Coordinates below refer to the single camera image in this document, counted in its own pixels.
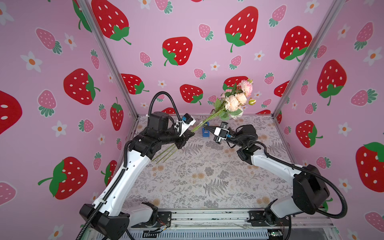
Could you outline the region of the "blue tape dispenser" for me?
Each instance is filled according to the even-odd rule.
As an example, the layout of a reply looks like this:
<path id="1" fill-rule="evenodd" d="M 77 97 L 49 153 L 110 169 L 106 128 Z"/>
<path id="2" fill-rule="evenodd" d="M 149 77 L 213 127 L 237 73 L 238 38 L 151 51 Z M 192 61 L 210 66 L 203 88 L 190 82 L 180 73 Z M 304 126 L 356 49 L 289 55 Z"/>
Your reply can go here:
<path id="1" fill-rule="evenodd" d="M 203 138 L 209 138 L 210 137 L 210 132 L 209 130 L 202 128 L 202 137 Z"/>

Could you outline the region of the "pink flower bouquet green stems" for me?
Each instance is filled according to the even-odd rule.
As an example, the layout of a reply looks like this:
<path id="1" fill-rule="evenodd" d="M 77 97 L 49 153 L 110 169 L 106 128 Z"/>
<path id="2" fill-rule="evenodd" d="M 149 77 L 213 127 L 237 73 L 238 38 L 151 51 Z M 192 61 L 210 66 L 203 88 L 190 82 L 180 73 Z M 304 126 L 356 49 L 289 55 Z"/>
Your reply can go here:
<path id="1" fill-rule="evenodd" d="M 253 92 L 253 81 L 251 79 L 243 80 L 233 80 L 230 85 L 225 85 L 224 92 L 222 95 L 213 100 L 213 112 L 205 120 L 201 121 L 196 127 L 191 131 L 194 133 L 200 128 L 204 128 L 207 123 L 215 118 L 220 118 L 223 121 L 226 121 L 230 118 L 236 119 L 243 115 L 244 106 L 253 105 L 255 102 L 250 98 L 251 93 Z M 182 116 L 177 110 L 176 104 L 171 97 L 171 95 L 165 91 L 158 92 L 153 97 L 150 106 L 149 106 L 149 115 L 152 114 L 153 105 L 157 97 L 165 95 L 169 98 L 173 105 L 174 112 L 177 116 L 177 120 L 181 120 Z"/>

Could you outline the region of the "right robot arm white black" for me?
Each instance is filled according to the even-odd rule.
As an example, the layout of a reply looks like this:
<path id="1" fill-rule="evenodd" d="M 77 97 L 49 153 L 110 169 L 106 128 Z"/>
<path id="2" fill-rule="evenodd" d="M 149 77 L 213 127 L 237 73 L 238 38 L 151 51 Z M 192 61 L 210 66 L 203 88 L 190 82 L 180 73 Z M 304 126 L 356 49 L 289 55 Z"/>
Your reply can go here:
<path id="1" fill-rule="evenodd" d="M 242 161 L 271 172 L 293 187 L 291 195 L 274 200 L 265 208 L 264 220 L 268 225 L 275 226 L 279 220 L 301 213 L 319 213 L 333 219 L 341 219 L 347 215 L 346 198 L 335 184 L 323 177 L 313 165 L 303 167 L 272 156 L 267 146 L 258 140 L 252 125 L 244 125 L 233 131 L 223 122 L 220 126 L 205 126 L 205 129 L 214 135 L 216 143 L 225 141 L 238 146 L 237 154 Z M 338 214 L 320 209 L 330 196 L 329 188 L 335 191 L 341 201 L 342 209 Z"/>

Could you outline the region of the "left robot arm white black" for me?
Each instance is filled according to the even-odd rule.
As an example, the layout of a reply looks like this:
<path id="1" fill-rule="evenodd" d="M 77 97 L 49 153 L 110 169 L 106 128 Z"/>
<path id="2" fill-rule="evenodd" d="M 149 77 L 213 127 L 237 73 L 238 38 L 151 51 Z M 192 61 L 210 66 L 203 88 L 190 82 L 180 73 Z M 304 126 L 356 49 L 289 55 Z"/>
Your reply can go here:
<path id="1" fill-rule="evenodd" d="M 185 114 L 169 127 L 169 114 L 154 112 L 148 116 L 147 126 L 124 146 L 123 163 L 103 193 L 92 203 L 85 204 L 80 215 L 86 221 L 77 239 L 83 238 L 88 228 L 110 240 L 120 239 L 129 228 L 143 224 L 152 227 L 158 222 L 158 208 L 143 202 L 122 212 L 123 204 L 142 170 L 150 163 L 163 145 L 175 144 L 181 149 L 194 133 L 189 127 L 196 120 Z"/>

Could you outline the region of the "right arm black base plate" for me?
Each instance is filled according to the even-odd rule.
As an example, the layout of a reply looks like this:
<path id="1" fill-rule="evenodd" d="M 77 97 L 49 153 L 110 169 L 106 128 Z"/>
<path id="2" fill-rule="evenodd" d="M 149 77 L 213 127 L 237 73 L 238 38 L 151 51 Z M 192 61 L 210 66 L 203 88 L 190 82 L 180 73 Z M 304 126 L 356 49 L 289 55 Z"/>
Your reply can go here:
<path id="1" fill-rule="evenodd" d="M 253 227 L 288 227 L 289 218 L 278 218 L 272 212 L 249 211 L 247 223 Z"/>

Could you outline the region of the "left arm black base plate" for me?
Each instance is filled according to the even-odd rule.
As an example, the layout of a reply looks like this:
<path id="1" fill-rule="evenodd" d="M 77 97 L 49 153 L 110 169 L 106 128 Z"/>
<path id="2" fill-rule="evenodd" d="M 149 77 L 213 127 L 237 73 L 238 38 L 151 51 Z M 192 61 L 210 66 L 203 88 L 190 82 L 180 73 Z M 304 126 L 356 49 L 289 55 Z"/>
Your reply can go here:
<path id="1" fill-rule="evenodd" d="M 169 227 L 172 220 L 172 212 L 160 211 L 154 212 L 150 219 L 144 223 L 138 223 L 133 225 L 131 228 L 160 228 L 162 226 Z"/>

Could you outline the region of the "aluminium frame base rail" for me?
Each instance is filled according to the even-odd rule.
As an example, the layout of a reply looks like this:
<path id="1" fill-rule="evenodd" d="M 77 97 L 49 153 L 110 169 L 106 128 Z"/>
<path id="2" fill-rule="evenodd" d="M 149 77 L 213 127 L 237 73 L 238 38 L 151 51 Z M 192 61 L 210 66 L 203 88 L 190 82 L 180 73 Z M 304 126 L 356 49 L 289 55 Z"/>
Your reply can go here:
<path id="1" fill-rule="evenodd" d="M 340 240 L 331 219 L 295 215 L 288 227 L 253 227 L 249 211 L 263 209 L 158 209 L 172 212 L 169 227 L 129 228 L 119 240 Z M 84 240 L 109 240 L 90 228 Z"/>

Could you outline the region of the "left aluminium corner post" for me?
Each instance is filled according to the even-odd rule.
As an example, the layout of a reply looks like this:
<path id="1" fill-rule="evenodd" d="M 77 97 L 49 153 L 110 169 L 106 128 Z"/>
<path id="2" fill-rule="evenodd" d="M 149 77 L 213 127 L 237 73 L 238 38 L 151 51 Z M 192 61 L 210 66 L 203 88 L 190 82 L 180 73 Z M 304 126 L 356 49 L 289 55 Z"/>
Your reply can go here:
<path id="1" fill-rule="evenodd" d="M 111 73 L 113 77 L 115 78 L 116 84 L 126 102 L 126 105 L 128 106 L 130 112 L 132 113 L 132 116 L 135 120 L 139 118 L 139 114 L 134 107 L 134 104 L 130 98 L 130 94 L 128 93 L 128 90 L 126 89 L 126 86 L 124 84 L 123 78 L 121 77 L 121 74 L 117 68 L 117 65 L 113 59 L 113 56 L 111 54 L 111 51 L 109 47 L 107 46 L 107 43 L 104 39 L 104 35 L 102 34 L 99 25 L 97 23 L 97 20 L 95 18 L 95 15 L 91 8 L 91 3 L 89 1 L 85 0 L 79 0 L 78 1 L 80 7 L 82 8 L 82 12 L 86 18 L 86 21 L 88 22 L 90 28 L 92 29 L 92 33 L 96 38 L 96 41 L 103 53 L 103 56 L 108 64 L 108 67 L 111 70 Z"/>

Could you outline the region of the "aluminium corner post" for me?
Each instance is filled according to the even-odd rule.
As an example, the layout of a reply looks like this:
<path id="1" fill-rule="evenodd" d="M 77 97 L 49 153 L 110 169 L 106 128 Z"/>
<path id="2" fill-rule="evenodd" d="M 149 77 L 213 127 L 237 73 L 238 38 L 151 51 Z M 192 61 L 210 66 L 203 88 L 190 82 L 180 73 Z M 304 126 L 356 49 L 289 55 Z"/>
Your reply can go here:
<path id="1" fill-rule="evenodd" d="M 335 0 L 330 5 L 324 19 L 322 20 L 315 36 L 313 37 L 313 40 L 309 46 L 309 49 L 306 51 L 303 59 L 299 63 L 296 71 L 294 72 L 293 76 L 290 79 L 290 82 L 283 94 L 283 97 L 279 101 L 279 104 L 277 105 L 274 113 L 272 114 L 273 120 L 277 120 L 277 116 L 279 112 L 282 110 L 282 108 L 285 105 L 285 102 L 287 101 L 288 97 L 294 90 L 298 80 L 301 78 L 302 74 L 306 70 L 306 66 L 308 63 L 311 62 L 313 58 L 313 54 L 315 53 L 315 50 L 317 49 L 318 45 L 322 42 L 324 37 L 327 35 L 327 32 L 329 31 L 330 27 L 332 26 L 333 22 L 335 21 L 336 17 L 338 16 L 340 10 L 342 9 L 343 5 L 345 4 L 345 1 L 342 0 Z"/>
<path id="2" fill-rule="evenodd" d="M 132 113 L 132 116 L 135 120 L 139 118 L 139 114 L 134 107 L 134 104 L 130 98 L 130 94 L 128 93 L 128 90 L 126 89 L 126 86 L 124 84 L 123 78 L 121 77 L 121 74 L 117 68 L 117 65 L 113 59 L 113 56 L 111 54 L 111 51 L 109 47 L 107 46 L 107 43 L 104 39 L 104 35 L 102 34 L 99 25 L 97 23 L 97 20 L 95 18 L 95 15 L 91 8 L 91 3 L 89 1 L 85 0 L 79 0 L 78 1 L 80 7 L 82 8 L 82 12 L 86 18 L 86 21 L 88 22 L 90 28 L 92 29 L 92 33 L 96 38 L 96 41 L 103 53 L 103 56 L 108 64 L 108 67 L 111 70 L 111 73 L 113 77 L 115 78 L 116 84 L 126 102 L 126 105 L 128 106 L 130 112 Z"/>

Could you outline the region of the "right aluminium corner post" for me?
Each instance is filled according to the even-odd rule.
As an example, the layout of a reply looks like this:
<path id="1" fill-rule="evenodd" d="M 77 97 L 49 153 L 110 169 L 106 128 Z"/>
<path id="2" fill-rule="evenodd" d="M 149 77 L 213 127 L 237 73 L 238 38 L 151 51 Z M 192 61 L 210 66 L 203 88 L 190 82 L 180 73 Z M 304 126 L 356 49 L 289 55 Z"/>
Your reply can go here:
<path id="1" fill-rule="evenodd" d="M 303 59 L 299 63 L 296 71 L 294 72 L 293 76 L 290 79 L 290 82 L 283 94 L 283 97 L 279 101 L 279 104 L 277 105 L 274 113 L 272 114 L 273 120 L 277 120 L 277 116 L 279 112 L 282 110 L 282 108 L 285 105 L 285 102 L 287 101 L 288 97 L 294 90 L 298 80 L 301 78 L 302 74 L 306 70 L 306 66 L 308 63 L 311 62 L 313 58 L 313 54 L 315 53 L 315 50 L 317 49 L 318 45 L 322 42 L 324 37 L 327 35 L 327 32 L 329 31 L 330 27 L 332 26 L 333 22 L 335 21 L 336 17 L 338 16 L 340 10 L 342 9 L 343 5 L 345 4 L 345 1 L 342 0 L 335 0 L 330 5 L 324 19 L 322 20 L 315 36 L 313 37 L 313 40 L 309 46 L 309 49 L 306 51 Z"/>

